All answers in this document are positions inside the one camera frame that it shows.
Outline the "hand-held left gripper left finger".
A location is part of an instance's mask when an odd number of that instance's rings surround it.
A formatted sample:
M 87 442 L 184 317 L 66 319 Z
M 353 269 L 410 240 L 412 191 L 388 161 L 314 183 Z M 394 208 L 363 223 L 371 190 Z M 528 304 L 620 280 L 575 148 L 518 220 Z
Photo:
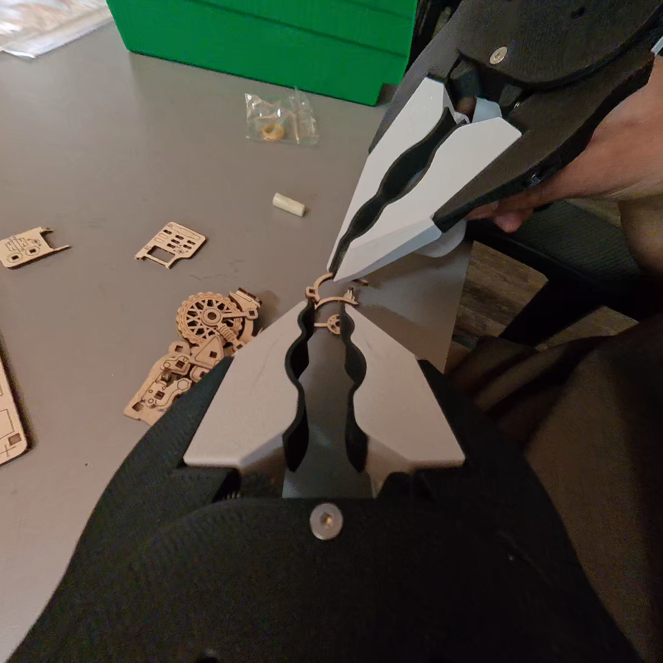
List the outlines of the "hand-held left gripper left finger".
M 184 454 L 190 467 L 284 473 L 302 463 L 309 442 L 304 388 L 314 304 L 287 311 L 228 363 Z

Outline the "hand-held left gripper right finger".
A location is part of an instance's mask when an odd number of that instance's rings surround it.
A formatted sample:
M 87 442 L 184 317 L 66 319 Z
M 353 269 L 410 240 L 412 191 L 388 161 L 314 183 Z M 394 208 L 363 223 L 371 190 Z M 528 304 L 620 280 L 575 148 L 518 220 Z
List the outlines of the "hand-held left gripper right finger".
M 343 309 L 341 331 L 352 381 L 345 448 L 372 493 L 394 473 L 461 467 L 465 453 L 416 356 L 358 310 Z

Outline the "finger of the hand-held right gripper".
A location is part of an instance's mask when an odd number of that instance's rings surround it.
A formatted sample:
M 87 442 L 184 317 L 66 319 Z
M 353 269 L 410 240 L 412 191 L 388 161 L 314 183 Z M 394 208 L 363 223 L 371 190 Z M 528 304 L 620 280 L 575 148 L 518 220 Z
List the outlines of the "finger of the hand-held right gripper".
M 443 83 L 425 78 L 371 149 L 327 263 L 333 275 L 368 275 L 441 239 L 442 145 L 469 124 Z
M 520 135 L 500 118 L 453 129 L 418 181 L 387 203 L 372 226 L 349 243 L 339 266 L 333 268 L 334 280 L 363 277 L 437 241 L 443 232 L 433 220 L 435 212 Z

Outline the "small curved wooden puzzle piece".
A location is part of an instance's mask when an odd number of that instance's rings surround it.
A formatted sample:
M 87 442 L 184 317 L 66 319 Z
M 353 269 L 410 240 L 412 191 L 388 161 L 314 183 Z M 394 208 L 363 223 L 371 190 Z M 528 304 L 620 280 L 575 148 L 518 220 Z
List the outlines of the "small curved wooden puzzle piece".
M 359 301 L 352 286 L 349 286 L 342 295 L 333 295 L 328 297 L 320 296 L 320 287 L 324 283 L 332 280 L 333 277 L 334 274 L 332 272 L 327 272 L 326 274 L 318 277 L 314 281 L 313 285 L 307 286 L 305 289 L 306 300 L 313 303 L 314 310 L 319 310 L 328 304 L 347 304 L 352 307 L 357 307 L 359 305 Z M 342 333 L 340 314 L 333 314 L 324 322 L 314 322 L 313 326 L 314 328 L 327 329 L 327 331 L 335 336 L 340 336 Z

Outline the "grey desk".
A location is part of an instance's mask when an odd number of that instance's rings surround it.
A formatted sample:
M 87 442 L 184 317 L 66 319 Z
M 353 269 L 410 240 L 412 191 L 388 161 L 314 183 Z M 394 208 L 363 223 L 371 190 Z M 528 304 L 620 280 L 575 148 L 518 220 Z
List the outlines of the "grey desk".
M 244 288 L 267 326 L 326 272 L 386 105 L 310 95 L 317 145 L 249 140 L 244 94 L 283 92 L 130 54 L 115 25 L 36 60 L 1 55 L 1 237 L 48 227 L 70 245 L 1 269 L 4 358 L 32 443 L 1 467 L 2 662 L 148 430 L 123 410 L 178 337 L 182 301 Z M 171 221 L 206 243 L 171 269 L 137 261 Z

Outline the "person's right hand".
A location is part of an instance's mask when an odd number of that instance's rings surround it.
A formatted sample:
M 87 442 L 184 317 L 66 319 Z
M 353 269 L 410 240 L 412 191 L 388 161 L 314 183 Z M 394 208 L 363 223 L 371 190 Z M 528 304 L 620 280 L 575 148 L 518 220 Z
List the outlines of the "person's right hand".
M 614 202 L 662 194 L 662 57 L 656 55 L 644 87 L 611 111 L 585 150 L 543 183 L 476 208 L 467 220 L 490 219 L 507 233 L 535 211 L 568 199 Z

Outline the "wooden puzzle pieces cluster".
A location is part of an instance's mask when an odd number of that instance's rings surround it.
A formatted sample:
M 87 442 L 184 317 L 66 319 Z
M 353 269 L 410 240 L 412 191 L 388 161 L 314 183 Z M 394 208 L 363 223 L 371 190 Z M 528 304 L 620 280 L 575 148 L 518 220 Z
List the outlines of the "wooden puzzle pieces cluster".
M 225 347 L 223 339 L 218 336 L 212 336 L 201 345 L 183 339 L 171 343 L 167 353 L 155 362 L 123 414 L 152 426 L 179 397 L 234 353 L 235 348 L 232 345 Z

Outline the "wooden gear wheel assembly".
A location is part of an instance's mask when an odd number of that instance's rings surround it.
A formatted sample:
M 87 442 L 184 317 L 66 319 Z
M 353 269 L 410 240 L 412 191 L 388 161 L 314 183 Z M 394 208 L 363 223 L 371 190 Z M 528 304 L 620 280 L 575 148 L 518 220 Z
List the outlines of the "wooden gear wheel assembly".
M 232 355 L 253 339 L 261 307 L 261 299 L 243 288 L 226 296 L 201 292 L 180 305 L 176 315 L 178 334 L 200 347 L 218 337 L 224 353 Z

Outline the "black office chair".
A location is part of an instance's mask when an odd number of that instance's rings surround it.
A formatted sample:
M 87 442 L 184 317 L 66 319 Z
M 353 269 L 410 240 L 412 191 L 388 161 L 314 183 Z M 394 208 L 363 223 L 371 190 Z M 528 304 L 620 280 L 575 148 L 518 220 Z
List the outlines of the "black office chair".
M 602 307 L 636 321 L 662 311 L 662 286 L 637 265 L 621 229 L 570 203 L 537 210 L 514 233 L 474 220 L 466 235 L 546 277 L 501 333 L 510 342 L 534 347 Z

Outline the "green box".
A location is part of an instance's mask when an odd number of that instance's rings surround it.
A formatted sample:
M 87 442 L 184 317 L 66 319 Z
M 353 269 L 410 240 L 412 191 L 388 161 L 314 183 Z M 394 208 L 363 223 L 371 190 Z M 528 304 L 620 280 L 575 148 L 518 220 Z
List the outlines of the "green box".
M 108 1 L 136 54 L 375 106 L 410 59 L 417 1 Z

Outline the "flat slotted wooden puzzle piece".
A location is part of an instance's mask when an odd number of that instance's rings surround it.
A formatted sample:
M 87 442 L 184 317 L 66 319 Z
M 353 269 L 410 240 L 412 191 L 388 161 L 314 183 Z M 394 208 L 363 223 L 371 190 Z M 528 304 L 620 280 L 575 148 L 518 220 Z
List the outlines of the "flat slotted wooden puzzle piece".
M 191 259 L 207 237 L 176 222 L 168 222 L 135 255 L 137 261 L 149 260 L 171 269 L 179 260 Z

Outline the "person's brown trouser legs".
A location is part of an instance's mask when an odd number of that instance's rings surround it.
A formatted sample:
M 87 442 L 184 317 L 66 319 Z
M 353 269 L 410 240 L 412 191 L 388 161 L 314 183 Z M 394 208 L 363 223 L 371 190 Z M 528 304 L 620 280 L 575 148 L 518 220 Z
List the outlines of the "person's brown trouser legs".
M 542 351 L 484 337 L 450 376 L 523 450 L 604 606 L 661 662 L 662 310 Z

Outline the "wooden puzzle sheet with cutouts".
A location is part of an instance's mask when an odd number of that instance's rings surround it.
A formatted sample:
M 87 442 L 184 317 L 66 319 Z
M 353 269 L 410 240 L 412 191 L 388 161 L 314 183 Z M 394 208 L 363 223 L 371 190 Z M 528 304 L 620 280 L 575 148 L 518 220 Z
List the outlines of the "wooden puzzle sheet with cutouts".
M 16 460 L 29 450 L 18 402 L 1 359 L 1 466 Z

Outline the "flat notched wooden puzzle piece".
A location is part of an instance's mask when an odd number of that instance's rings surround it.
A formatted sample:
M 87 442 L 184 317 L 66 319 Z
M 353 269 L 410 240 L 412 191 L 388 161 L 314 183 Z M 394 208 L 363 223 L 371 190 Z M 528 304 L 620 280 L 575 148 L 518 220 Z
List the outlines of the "flat notched wooden puzzle piece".
M 52 232 L 51 228 L 39 227 L 2 239 L 2 266 L 7 269 L 16 269 L 70 248 L 68 244 L 62 247 L 51 246 L 46 235 Z

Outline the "crinkled clear plastic wrapper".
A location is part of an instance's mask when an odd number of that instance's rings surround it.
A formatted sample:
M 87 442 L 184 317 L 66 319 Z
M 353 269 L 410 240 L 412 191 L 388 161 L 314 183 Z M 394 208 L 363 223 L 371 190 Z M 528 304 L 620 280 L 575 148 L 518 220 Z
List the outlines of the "crinkled clear plastic wrapper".
M 106 1 L 2 1 L 1 52 L 37 58 L 112 20 Z

